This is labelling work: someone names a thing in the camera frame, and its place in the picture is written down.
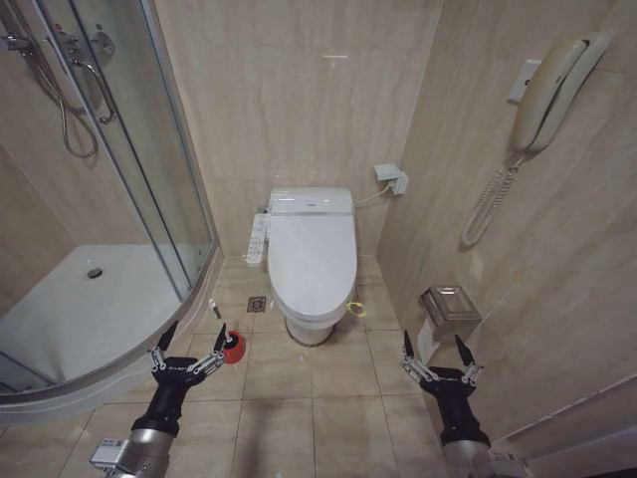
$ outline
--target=toilet brush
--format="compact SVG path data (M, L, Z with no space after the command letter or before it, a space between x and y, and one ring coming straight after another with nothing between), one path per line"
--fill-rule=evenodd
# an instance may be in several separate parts
M221 311L219 310L217 303L214 300L210 299L210 301L208 301L208 305L210 306L210 309L215 314L217 319L221 319ZM223 357L225 358L225 363L236 363L246 353L246 340L237 331L226 332L225 324L223 325L222 331L223 334L220 335L220 337L225 338L225 343L222 351Z

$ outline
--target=shower drain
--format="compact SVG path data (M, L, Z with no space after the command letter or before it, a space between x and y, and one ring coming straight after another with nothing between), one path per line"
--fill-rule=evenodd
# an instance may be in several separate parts
M266 312L266 296L248 298L248 310L246 312Z
M102 269L101 267L93 267L92 269L89 269L89 272L87 272L87 277L89 279L96 279L103 273L104 269Z

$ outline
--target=toilet paper holder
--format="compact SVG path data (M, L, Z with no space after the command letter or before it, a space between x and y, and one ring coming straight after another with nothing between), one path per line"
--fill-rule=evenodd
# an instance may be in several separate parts
M461 286L432 286L420 295L418 302L431 318L436 342L453 343L455 335L465 341L482 321Z

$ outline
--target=glass shower door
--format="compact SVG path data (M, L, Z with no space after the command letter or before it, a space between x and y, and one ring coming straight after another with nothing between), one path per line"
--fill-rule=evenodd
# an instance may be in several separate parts
M183 298L212 245L212 228L147 11L137 0L38 3L76 84L89 85L89 77L97 85L81 94ZM78 41L70 45L69 35Z

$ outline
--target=toilet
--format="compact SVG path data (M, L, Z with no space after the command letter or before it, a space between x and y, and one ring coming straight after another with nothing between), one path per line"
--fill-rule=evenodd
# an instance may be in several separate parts
M329 339L354 294L356 240L349 189L274 188L268 269L292 338L309 347Z

